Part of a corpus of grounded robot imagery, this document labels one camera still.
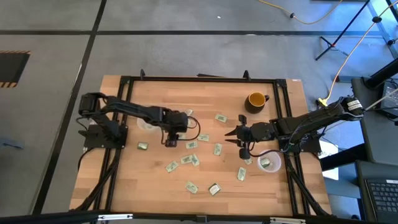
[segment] plastic cup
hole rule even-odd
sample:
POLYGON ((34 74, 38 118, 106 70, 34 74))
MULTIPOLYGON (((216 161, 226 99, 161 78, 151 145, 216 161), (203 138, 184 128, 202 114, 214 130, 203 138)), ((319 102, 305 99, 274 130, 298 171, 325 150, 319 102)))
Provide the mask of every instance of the plastic cup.
POLYGON ((160 129, 160 127, 158 127, 158 126, 153 126, 151 124, 146 123, 141 118, 137 118, 137 125, 138 125, 138 128, 140 128, 141 130, 144 130, 148 133, 152 133, 152 132, 160 129))
POLYGON ((277 152, 267 153, 261 157, 258 157, 258 159, 257 159, 258 168, 264 172, 277 172, 280 169, 281 165, 282 165, 282 161, 277 152), (263 158, 268 158, 271 162, 271 164, 269 164, 269 166, 267 166, 266 168, 264 168, 260 163, 261 159, 263 159, 263 158))

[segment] banknote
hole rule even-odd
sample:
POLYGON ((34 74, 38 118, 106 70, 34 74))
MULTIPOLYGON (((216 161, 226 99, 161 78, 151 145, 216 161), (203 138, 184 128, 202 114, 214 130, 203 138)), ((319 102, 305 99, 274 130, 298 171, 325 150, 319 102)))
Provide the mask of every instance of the banknote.
POLYGON ((169 165, 167 165, 166 170, 167 172, 172 172, 178 167, 178 163, 176 161, 171 162, 169 165))
POLYGON ((246 163, 246 165, 250 165, 253 163, 253 161, 250 159, 245 159, 244 162, 246 163))
POLYGON ((199 134, 198 140, 200 140, 200 141, 209 141, 209 135, 208 134, 199 134))
POLYGON ((221 115, 221 114, 216 114, 216 119, 218 120, 218 121, 221 121, 221 122, 226 122, 226 116, 224 116, 224 115, 221 115))
POLYGON ((193 184, 192 182, 187 182, 187 184, 185 184, 185 188, 189 191, 191 191, 191 193, 196 194, 198 192, 198 187, 193 184))
POLYGON ((246 177, 246 169, 243 167, 239 167, 238 171, 238 180, 244 181, 244 178, 246 177))
POLYGON ((186 109, 185 113, 187 114, 187 116, 191 116, 191 114, 193 113, 192 109, 186 109))
POLYGON ((209 187, 209 192, 210 192, 211 196, 214 196, 220 190, 221 190, 221 187, 217 183, 214 183, 213 185, 211 185, 209 187))
POLYGON ((213 154, 216 156, 221 155, 221 149, 222 149, 223 145, 220 143, 216 143, 216 145, 214 146, 214 151, 213 154))
POLYGON ((141 150, 147 150, 148 149, 148 143, 146 142, 139 142, 137 149, 141 149, 141 150))
POLYGON ((269 166, 270 164, 271 164, 271 161, 270 161, 267 157, 262 158, 262 159, 260 160, 260 165, 261 165, 263 168, 266 168, 266 167, 269 166))
POLYGON ((192 162, 192 155, 181 157, 181 164, 187 164, 192 162))
POLYGON ((198 166, 199 163, 200 163, 200 161, 199 161, 197 155, 196 155, 196 154, 193 154, 193 155, 192 155, 192 165, 193 165, 193 166, 198 166))
POLYGON ((186 147, 187 149, 196 148, 196 147, 198 147, 198 142, 197 142, 197 141, 187 142, 187 143, 185 143, 185 147, 186 147))

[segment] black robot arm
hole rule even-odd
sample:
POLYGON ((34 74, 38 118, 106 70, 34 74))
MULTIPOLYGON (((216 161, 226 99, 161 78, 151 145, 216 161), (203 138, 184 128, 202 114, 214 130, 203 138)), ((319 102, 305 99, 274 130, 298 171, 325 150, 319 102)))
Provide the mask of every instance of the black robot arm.
POLYGON ((301 139, 320 128, 324 128, 337 121, 356 121, 363 117, 363 107, 354 97, 341 97, 338 101, 319 110, 303 114, 298 117, 272 119, 269 123, 255 123, 246 126, 246 117, 239 115, 241 125, 237 126, 225 136, 237 136, 237 140, 227 140, 241 147, 239 154, 242 159, 249 159, 249 145, 251 142, 271 141, 278 139, 288 146, 300 143, 301 139))
MULTIPOLYGON (((111 121, 106 114, 122 113, 142 118, 146 123, 159 126, 167 135, 166 147, 177 146, 178 134, 187 132, 188 116, 186 113, 173 111, 159 106, 141 106, 115 96, 106 96, 103 93, 87 93, 81 96, 79 114, 84 118, 91 118, 101 127, 104 137, 108 141, 118 142, 123 136, 123 128, 117 121, 111 121), (100 107, 100 99, 105 102, 100 107)), ((90 136, 90 130, 80 131, 84 136, 90 136)))

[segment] black keyboard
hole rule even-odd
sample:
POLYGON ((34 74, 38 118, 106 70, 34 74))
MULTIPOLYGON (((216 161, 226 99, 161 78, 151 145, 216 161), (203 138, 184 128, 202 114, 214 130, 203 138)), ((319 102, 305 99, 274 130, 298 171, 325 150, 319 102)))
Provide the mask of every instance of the black keyboard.
POLYGON ((381 213, 398 214, 398 180, 368 179, 366 187, 377 216, 381 213))

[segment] gray floor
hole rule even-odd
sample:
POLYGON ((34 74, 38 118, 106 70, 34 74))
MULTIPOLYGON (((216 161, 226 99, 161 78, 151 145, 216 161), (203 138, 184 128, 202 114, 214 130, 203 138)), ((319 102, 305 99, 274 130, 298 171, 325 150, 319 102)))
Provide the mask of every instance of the gray floor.
MULTIPOLYGON (((0 29, 90 30, 99 4, 99 0, 1 1, 0 29)), ((278 4, 294 9, 294 13, 303 20, 312 21, 335 3, 301 0, 278 4)), ((341 30, 361 5, 345 2, 321 23, 305 26, 255 0, 114 0, 108 1, 99 28, 341 30)), ((365 9, 350 30, 366 30, 371 18, 368 9, 365 9)), ((0 103, 6 105, 0 110, 3 118, 0 120, 0 136, 25 143, 25 149, 21 151, 7 147, 0 149, 2 217, 24 215, 30 210, 87 40, 87 36, 0 35, 0 50, 32 51, 17 88, 0 89, 0 103)), ((338 46, 349 52, 358 40, 359 37, 344 37, 338 46)), ((301 79, 308 109, 314 110, 314 100, 327 95, 331 79, 345 59, 339 52, 328 52, 321 60, 314 61, 325 47, 316 36, 98 36, 79 95, 98 91, 103 75, 138 75, 141 68, 149 76, 209 73, 241 77, 244 70, 249 70, 255 78, 301 79)), ((368 37, 341 74, 368 76, 391 60, 391 53, 383 39, 368 37)), ((351 94, 350 84, 338 83, 330 101, 351 94)), ((71 121, 76 117, 77 113, 74 113, 71 121)), ((82 152, 83 138, 77 134, 78 130, 79 127, 71 122, 44 212, 68 209, 76 178, 76 164, 82 152)), ((338 126, 330 130, 326 137, 340 147, 363 142, 358 123, 338 126)), ((346 213, 353 212, 347 208, 346 213)))

